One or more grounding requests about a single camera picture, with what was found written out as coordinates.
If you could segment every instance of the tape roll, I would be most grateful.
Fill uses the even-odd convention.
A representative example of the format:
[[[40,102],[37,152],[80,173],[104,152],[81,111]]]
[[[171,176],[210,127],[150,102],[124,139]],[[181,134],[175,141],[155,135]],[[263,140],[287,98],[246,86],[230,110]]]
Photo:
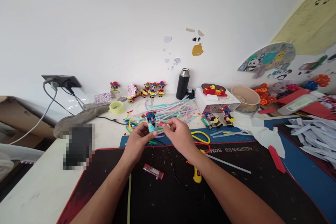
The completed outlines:
[[[120,114],[124,111],[124,109],[124,104],[121,101],[115,101],[110,104],[109,112],[112,112],[113,114]]]

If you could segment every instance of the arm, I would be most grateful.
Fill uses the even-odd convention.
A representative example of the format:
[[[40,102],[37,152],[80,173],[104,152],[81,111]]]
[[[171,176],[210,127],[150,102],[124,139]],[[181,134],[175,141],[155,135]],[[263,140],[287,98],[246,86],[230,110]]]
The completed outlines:
[[[112,222],[120,196],[133,167],[139,161],[146,143],[157,134],[157,132],[149,133],[146,123],[140,124],[131,133],[118,164],[71,224]]]
[[[232,223],[284,223],[261,198],[199,151],[189,127],[171,119],[163,129],[176,149],[203,175]]]

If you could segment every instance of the bowl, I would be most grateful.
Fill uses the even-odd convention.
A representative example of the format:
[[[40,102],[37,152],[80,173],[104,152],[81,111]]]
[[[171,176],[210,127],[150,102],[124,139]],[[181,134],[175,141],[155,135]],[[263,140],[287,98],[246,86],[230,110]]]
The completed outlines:
[[[238,108],[245,108],[260,103],[260,97],[253,89],[246,86],[234,86],[231,93],[240,101]]]

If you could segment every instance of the pink lighter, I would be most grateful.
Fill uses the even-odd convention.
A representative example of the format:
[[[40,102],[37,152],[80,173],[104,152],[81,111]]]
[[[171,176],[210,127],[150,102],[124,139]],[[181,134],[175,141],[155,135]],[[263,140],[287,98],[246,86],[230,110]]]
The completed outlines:
[[[159,179],[162,180],[163,175],[164,175],[163,172],[161,172],[161,171],[159,171],[159,170],[156,170],[155,168],[149,166],[148,164],[145,164],[145,166],[143,167],[143,169],[144,169],[146,172],[149,172],[149,173],[153,174],[153,175],[156,177],[156,179],[159,178]]]

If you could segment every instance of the power outlet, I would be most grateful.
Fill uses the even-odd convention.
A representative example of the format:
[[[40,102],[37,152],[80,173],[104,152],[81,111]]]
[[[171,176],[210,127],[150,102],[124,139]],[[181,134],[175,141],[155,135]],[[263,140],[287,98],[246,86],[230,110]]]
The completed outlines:
[[[72,75],[42,75],[42,77],[46,80],[48,78],[53,78],[55,82],[59,84],[60,87],[66,87],[65,83],[72,82],[73,88],[81,88],[81,84],[78,82],[75,76]]]

